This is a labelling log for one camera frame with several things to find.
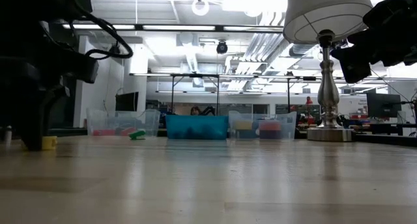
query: white lampshade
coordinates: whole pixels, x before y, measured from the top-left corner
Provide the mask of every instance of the white lampshade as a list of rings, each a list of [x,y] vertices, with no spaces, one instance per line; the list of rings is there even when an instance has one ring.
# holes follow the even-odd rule
[[[371,9],[371,0],[288,0],[283,35],[295,44],[316,44],[318,33],[329,29],[341,40],[366,28],[362,18]]]

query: wooden table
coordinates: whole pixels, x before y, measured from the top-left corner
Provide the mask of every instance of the wooden table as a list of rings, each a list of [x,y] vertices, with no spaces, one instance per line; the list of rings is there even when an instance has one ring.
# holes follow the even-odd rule
[[[59,138],[0,150],[0,223],[417,223],[417,150]]]

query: computer monitor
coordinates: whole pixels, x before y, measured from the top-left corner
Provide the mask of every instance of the computer monitor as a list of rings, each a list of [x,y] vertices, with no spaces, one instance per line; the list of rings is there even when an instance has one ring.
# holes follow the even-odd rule
[[[401,111],[401,97],[398,94],[367,93],[369,117],[397,117]]]

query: black metal frame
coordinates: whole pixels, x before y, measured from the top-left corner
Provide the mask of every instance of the black metal frame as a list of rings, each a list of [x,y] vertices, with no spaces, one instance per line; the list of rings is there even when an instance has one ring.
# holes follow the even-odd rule
[[[204,78],[204,77],[208,77],[210,79],[210,77],[214,77],[217,78],[217,103],[216,103],[216,115],[219,115],[219,102],[220,102],[220,75],[219,74],[171,74],[172,76],[172,90],[171,90],[171,112],[174,113],[174,88],[175,86],[184,78],[184,77],[190,77],[190,78]],[[175,77],[181,77],[177,82],[175,82]]]

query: plastic bin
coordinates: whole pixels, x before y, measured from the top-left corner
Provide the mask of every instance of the plastic bin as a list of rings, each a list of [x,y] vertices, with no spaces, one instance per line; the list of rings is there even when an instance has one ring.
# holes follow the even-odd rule
[[[225,116],[184,116],[166,115],[169,139],[211,139],[227,138],[229,118]]]
[[[233,139],[293,140],[296,112],[279,115],[229,112],[230,136]]]
[[[145,138],[156,137],[159,118],[160,112],[154,109],[142,113],[87,109],[87,131],[91,136],[128,136],[129,133],[144,130]]]

